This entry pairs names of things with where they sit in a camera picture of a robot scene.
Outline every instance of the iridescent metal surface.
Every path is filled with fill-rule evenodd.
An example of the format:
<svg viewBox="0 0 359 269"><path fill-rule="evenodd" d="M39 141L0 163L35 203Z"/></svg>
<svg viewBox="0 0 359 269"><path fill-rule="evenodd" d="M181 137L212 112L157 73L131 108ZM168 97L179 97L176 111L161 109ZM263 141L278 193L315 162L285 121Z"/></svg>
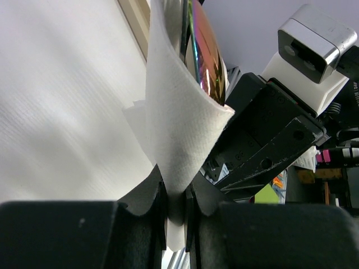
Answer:
<svg viewBox="0 0 359 269"><path fill-rule="evenodd" d="M198 0L188 0L188 15L191 31L191 44L188 44L186 55L188 70L212 99L224 105L226 70L215 35Z"/></svg>

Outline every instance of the silver camera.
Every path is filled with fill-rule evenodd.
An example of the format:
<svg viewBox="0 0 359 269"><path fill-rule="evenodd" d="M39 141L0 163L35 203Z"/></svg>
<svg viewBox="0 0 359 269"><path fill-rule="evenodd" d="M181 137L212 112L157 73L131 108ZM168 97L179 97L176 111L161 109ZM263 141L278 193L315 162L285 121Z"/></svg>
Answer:
<svg viewBox="0 0 359 269"><path fill-rule="evenodd" d="M353 29L309 4L278 30L280 56L317 84L332 74L356 40Z"/></svg>

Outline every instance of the camera lens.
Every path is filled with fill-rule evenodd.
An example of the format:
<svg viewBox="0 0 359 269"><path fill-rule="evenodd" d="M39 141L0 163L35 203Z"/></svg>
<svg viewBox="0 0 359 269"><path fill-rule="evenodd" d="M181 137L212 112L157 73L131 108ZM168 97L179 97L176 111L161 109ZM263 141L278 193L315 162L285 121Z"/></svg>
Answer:
<svg viewBox="0 0 359 269"><path fill-rule="evenodd" d="M286 50L286 52L290 55L290 56L295 56L296 52L294 51L294 49L288 45L284 46L284 49Z"/></svg>
<svg viewBox="0 0 359 269"><path fill-rule="evenodd" d="M315 65L312 64L311 62L304 60L304 65L305 65L309 70L315 71Z"/></svg>

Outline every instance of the white cloth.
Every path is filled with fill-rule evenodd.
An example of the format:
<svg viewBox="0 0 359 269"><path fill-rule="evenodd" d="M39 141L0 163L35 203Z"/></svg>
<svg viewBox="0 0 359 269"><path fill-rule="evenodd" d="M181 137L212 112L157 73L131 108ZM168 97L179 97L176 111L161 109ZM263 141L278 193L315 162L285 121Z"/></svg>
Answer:
<svg viewBox="0 0 359 269"><path fill-rule="evenodd" d="M234 111L208 97L174 51L160 0L151 2L146 105L154 159L171 202L199 171ZM168 246L183 248L183 227L169 222L167 228Z"/></svg>
<svg viewBox="0 0 359 269"><path fill-rule="evenodd" d="M0 202L116 200L148 176L122 112L145 62L117 1L5 0L0 36Z"/></svg>

